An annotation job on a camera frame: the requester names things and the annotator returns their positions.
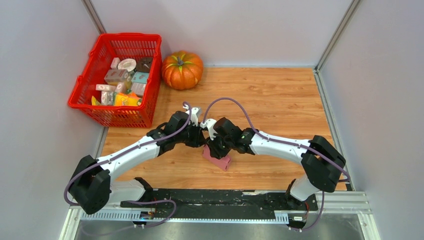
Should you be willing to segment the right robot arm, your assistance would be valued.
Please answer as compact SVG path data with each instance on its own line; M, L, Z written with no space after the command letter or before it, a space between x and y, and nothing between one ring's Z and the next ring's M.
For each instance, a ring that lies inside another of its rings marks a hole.
M225 117L207 119L200 127L209 134L207 145L213 158L221 159L234 150L240 154L273 156L302 166L304 175L292 181L285 195L286 205L293 210L319 191L333 193L346 164L344 157L319 135L311 140L278 137L250 127L242 130Z

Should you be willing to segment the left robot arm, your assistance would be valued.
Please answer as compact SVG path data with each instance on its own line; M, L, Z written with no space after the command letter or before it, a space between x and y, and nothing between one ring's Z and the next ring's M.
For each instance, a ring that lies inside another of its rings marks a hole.
M71 195L87 214L92 215L106 205L134 201L148 207L153 194L141 178L117 181L117 178L137 165L155 159L174 149L177 144L198 148L206 143L199 126L201 109L175 112L168 122L149 131L137 142L109 155L83 157L65 188L64 197Z

